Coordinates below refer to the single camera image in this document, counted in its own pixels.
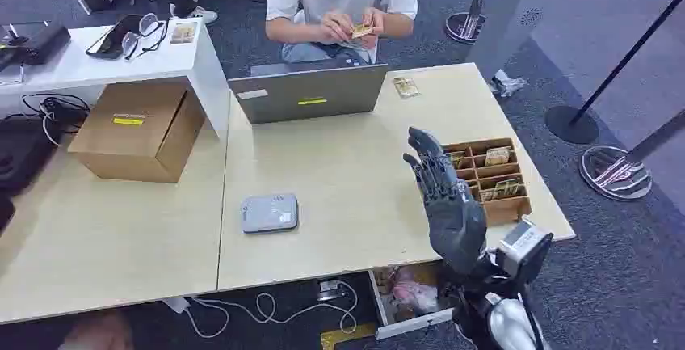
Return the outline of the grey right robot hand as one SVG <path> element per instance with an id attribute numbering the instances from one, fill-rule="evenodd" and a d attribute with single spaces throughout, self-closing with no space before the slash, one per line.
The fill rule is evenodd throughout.
<path id="1" fill-rule="evenodd" d="M 431 247 L 454 272 L 467 276 L 484 250 L 485 211 L 435 137 L 410 126 L 407 142 L 418 155 L 403 154 L 403 159 L 421 193 Z"/>

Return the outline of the person's left hand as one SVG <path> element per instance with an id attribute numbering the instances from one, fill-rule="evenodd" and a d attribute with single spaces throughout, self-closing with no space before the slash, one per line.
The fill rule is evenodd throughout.
<path id="1" fill-rule="evenodd" d="M 363 25 L 371 31 L 358 38 L 359 43 L 365 49 L 375 48 L 379 37 L 384 33 L 385 13 L 375 7 L 369 7 L 364 11 Z"/>

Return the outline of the person's right hand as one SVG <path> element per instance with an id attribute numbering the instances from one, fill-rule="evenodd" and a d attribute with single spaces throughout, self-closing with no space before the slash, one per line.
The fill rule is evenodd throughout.
<path id="1" fill-rule="evenodd" d="M 319 27 L 321 29 L 319 41 L 325 44 L 350 41 L 355 29 L 352 18 L 348 14 L 337 11 L 325 13 Z"/>

